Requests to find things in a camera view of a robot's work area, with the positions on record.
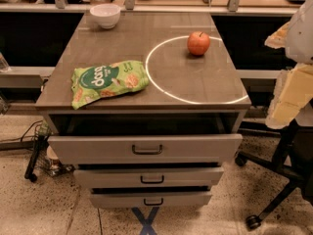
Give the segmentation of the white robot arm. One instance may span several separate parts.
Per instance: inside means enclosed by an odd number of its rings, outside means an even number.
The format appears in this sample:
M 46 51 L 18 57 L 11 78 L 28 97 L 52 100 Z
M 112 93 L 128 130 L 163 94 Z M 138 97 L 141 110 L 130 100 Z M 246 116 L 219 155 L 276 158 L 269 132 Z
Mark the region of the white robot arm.
M 296 62 L 282 71 L 274 89 L 265 124 L 273 129 L 288 126 L 313 98 L 313 0 L 305 0 L 291 20 L 265 40 L 265 45 L 284 48 Z

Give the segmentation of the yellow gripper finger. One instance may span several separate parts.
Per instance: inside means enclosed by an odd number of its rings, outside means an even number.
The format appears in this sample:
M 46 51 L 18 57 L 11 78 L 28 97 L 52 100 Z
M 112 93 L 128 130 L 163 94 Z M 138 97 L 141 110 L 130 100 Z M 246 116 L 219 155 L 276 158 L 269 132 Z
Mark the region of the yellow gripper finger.
M 288 126 L 312 98 L 312 65 L 297 64 L 292 70 L 282 70 L 276 80 L 266 126 L 272 129 Z
M 286 37 L 290 23 L 283 24 L 274 33 L 269 35 L 264 44 L 273 49 L 284 48 L 286 45 Z

